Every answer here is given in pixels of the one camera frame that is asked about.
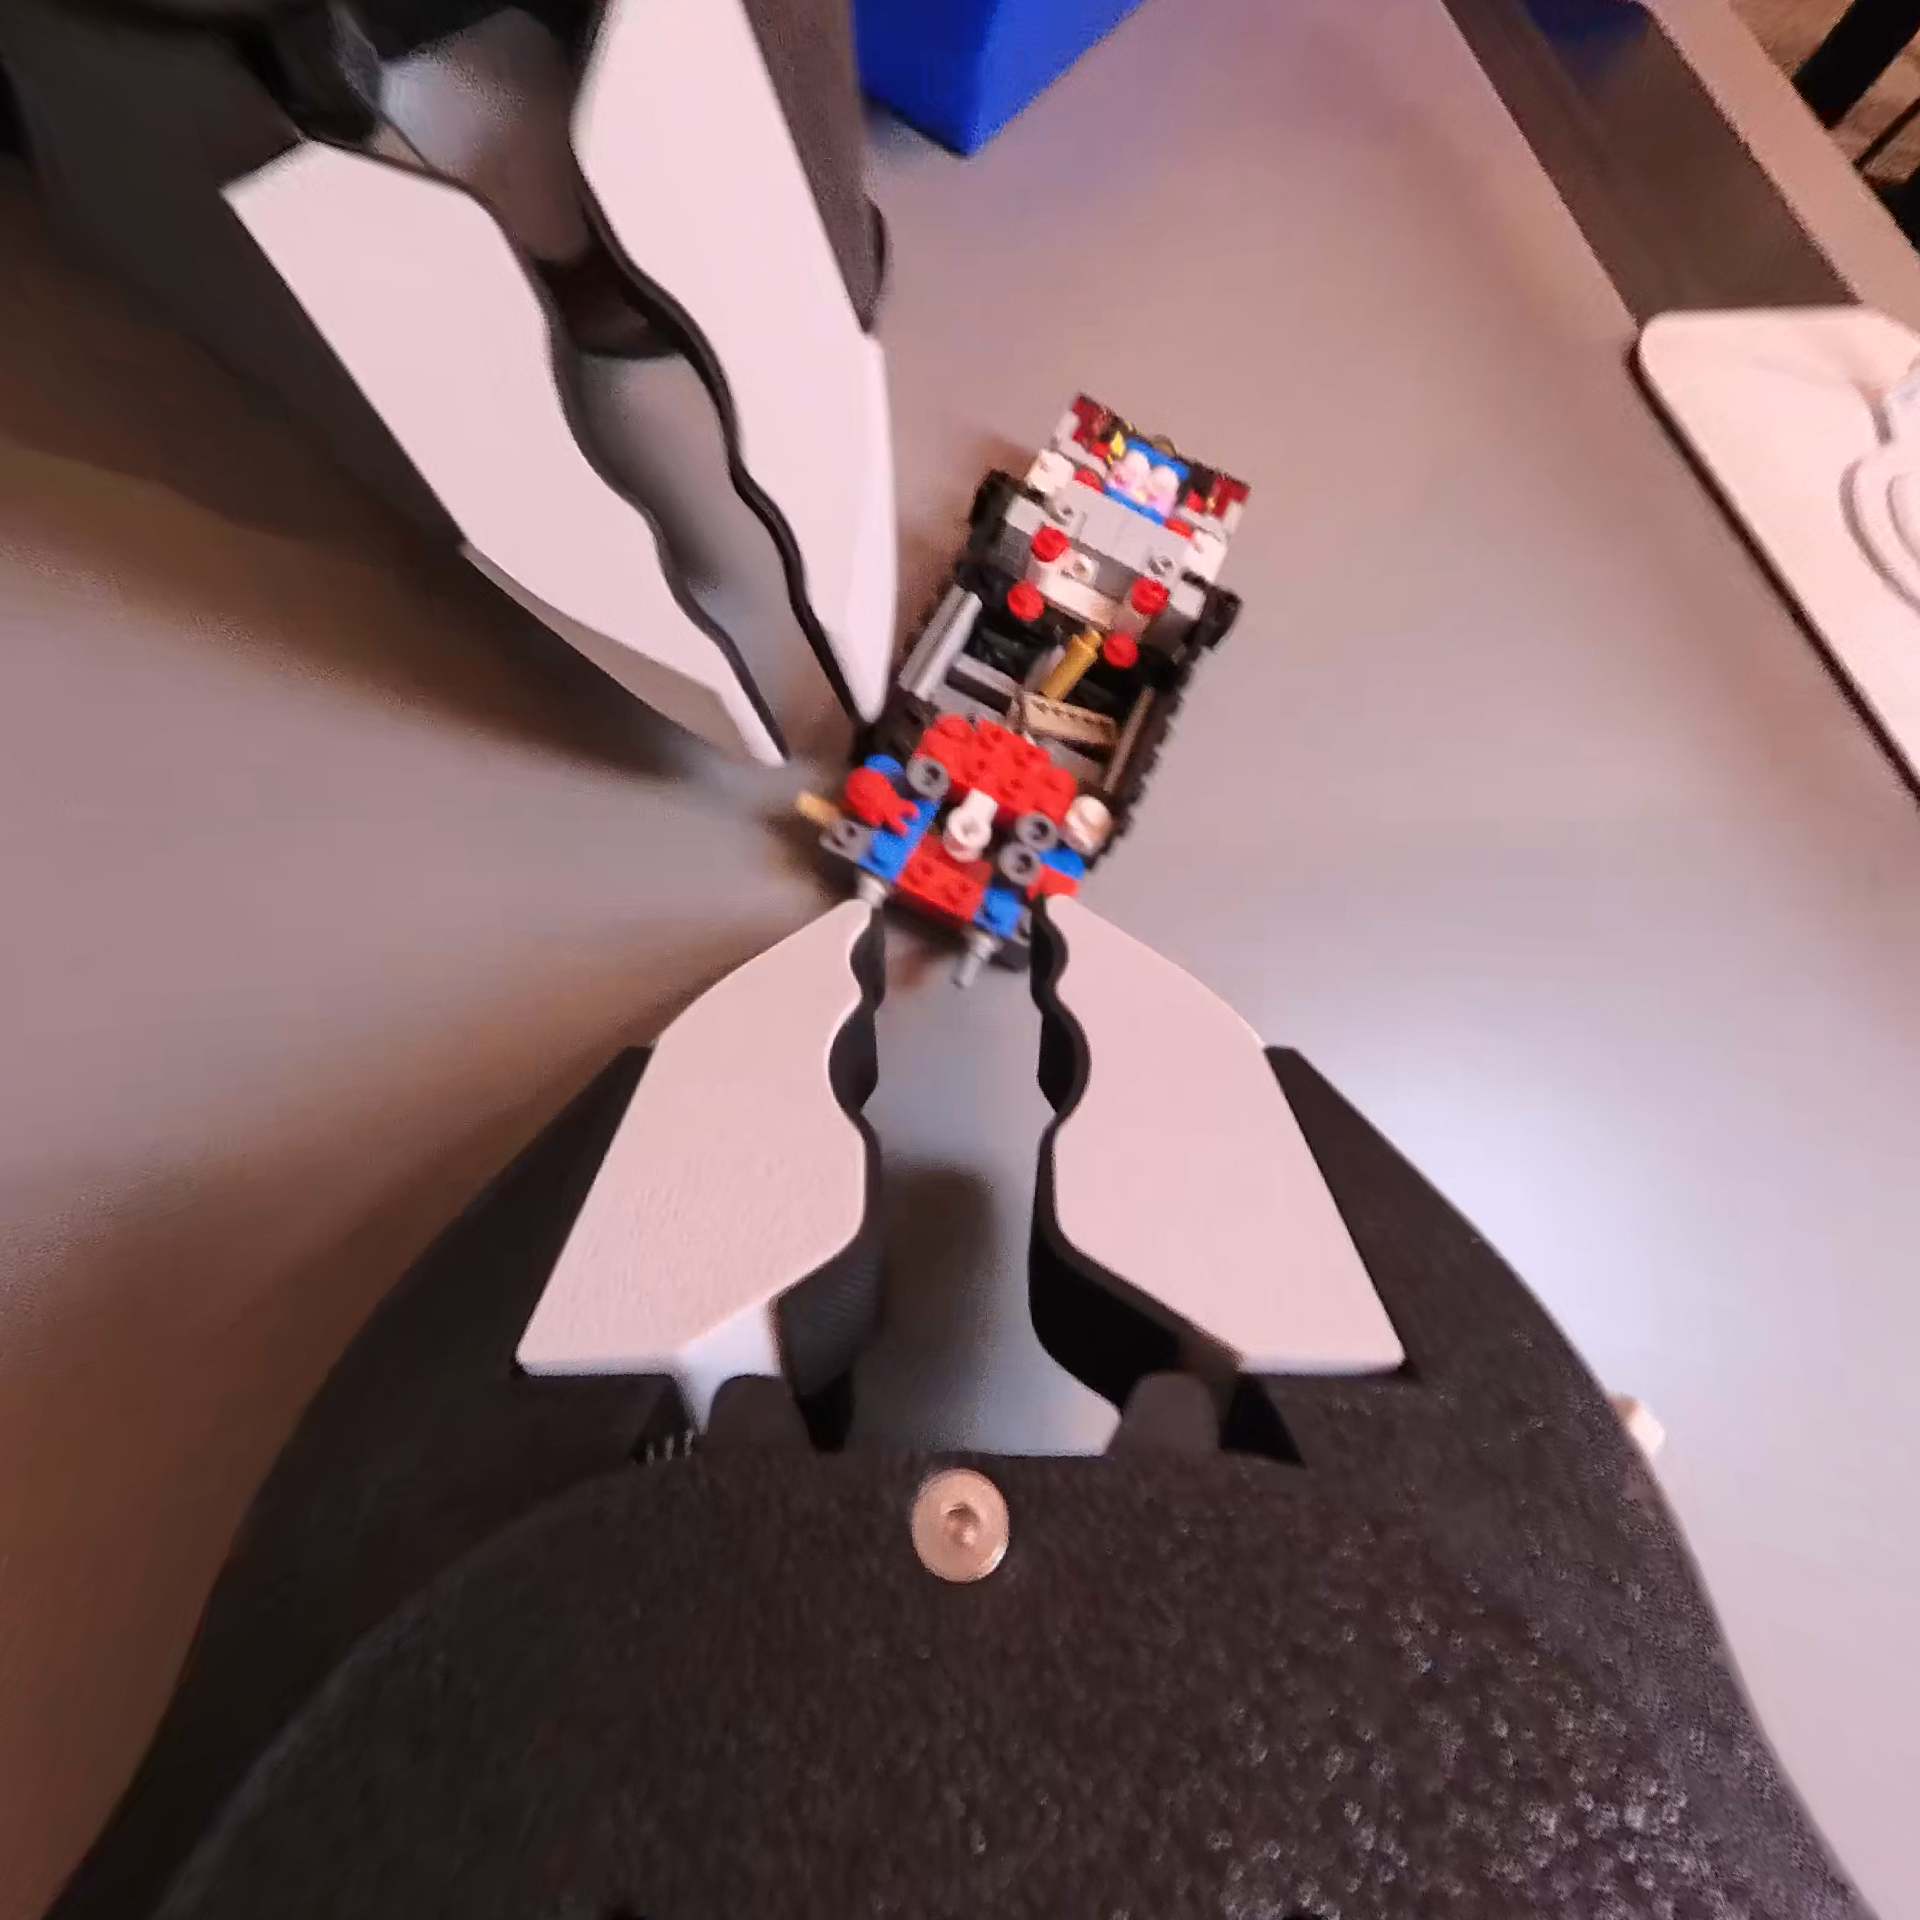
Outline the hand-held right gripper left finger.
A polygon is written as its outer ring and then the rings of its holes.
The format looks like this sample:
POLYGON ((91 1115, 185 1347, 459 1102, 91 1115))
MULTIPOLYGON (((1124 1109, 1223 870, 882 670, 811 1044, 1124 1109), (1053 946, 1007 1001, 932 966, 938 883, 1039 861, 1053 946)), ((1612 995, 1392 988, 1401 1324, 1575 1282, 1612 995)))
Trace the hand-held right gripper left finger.
POLYGON ((531 1378, 840 1390, 878 1314, 882 927, 853 897, 746 960, 649 1047, 518 1336, 531 1378))

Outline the partly built lego car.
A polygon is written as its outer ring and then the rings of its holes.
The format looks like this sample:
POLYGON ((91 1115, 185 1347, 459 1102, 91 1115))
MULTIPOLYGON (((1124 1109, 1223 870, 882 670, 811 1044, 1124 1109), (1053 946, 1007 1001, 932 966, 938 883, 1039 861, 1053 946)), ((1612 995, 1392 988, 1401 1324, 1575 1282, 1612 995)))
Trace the partly built lego car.
POLYGON ((1029 962, 1031 916, 1134 826, 1195 670, 1247 485, 1079 394, 990 472, 837 794, 799 800, 857 897, 957 945, 957 988, 1029 962))

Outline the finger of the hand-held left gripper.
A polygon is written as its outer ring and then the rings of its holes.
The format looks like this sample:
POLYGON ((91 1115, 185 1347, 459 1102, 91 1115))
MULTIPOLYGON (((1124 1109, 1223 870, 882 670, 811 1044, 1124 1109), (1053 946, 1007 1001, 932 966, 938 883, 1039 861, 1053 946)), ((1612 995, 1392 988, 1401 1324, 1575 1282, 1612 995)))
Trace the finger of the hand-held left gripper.
POLYGON ((840 707, 891 687, 884 234, 850 2, 600 2, 571 105, 593 226, 684 342, 840 707))
POLYGON ((653 516, 577 434, 557 313, 465 188, 292 148, 229 210, 452 516, 465 558, 675 728, 776 768, 782 723, 653 516))

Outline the white book stand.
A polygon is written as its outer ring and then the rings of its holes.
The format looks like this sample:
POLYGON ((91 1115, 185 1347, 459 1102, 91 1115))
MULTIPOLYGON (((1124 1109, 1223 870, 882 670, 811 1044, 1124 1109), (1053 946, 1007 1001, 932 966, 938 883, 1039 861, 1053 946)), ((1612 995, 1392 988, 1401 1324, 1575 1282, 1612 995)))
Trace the white book stand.
POLYGON ((1918 330, 1866 305, 1672 311, 1633 364, 1918 780, 1918 330))

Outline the blue plastic bin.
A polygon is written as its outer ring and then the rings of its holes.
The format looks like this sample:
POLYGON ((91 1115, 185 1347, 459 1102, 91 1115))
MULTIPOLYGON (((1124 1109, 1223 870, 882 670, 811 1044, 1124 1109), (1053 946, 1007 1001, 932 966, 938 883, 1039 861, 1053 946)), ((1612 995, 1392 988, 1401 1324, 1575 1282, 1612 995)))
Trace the blue plastic bin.
POLYGON ((946 153, 980 153, 1139 2, 853 2, 859 84, 946 153))

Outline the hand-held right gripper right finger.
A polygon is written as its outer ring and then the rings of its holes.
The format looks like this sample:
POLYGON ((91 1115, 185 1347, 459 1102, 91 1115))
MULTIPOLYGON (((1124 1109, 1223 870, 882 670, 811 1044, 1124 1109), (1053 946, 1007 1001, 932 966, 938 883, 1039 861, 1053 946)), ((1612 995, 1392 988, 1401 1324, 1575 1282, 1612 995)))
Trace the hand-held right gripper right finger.
POLYGON ((1049 1360, 1116 1412, 1157 1375, 1222 1412, 1245 1382, 1396 1375, 1405 1336, 1258 1028, 1080 897, 1041 906, 1031 995, 1049 1360))

